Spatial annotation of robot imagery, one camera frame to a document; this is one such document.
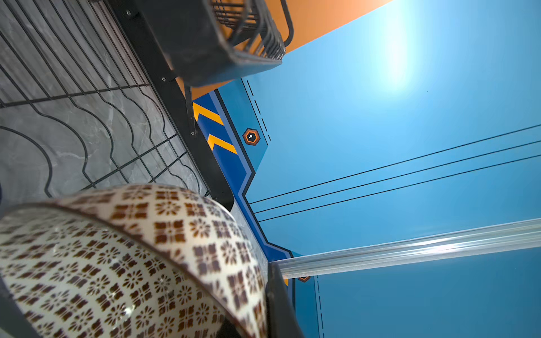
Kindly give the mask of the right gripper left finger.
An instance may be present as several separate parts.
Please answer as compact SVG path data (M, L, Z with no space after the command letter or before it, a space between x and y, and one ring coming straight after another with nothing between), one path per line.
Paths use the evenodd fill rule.
M40 337L16 305L3 279L1 279L1 329L12 337Z

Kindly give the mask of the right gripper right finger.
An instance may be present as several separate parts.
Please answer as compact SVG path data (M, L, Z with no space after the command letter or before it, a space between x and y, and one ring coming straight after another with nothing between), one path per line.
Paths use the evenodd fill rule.
M266 284L267 337L303 338L294 308L288 297L287 288L277 263L268 264Z

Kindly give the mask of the brown floral patterned bowl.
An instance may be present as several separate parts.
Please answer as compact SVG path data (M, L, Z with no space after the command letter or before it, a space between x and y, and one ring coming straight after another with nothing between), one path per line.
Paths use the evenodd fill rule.
M130 184L1 218L1 279L40 337L266 337L263 269L218 202Z

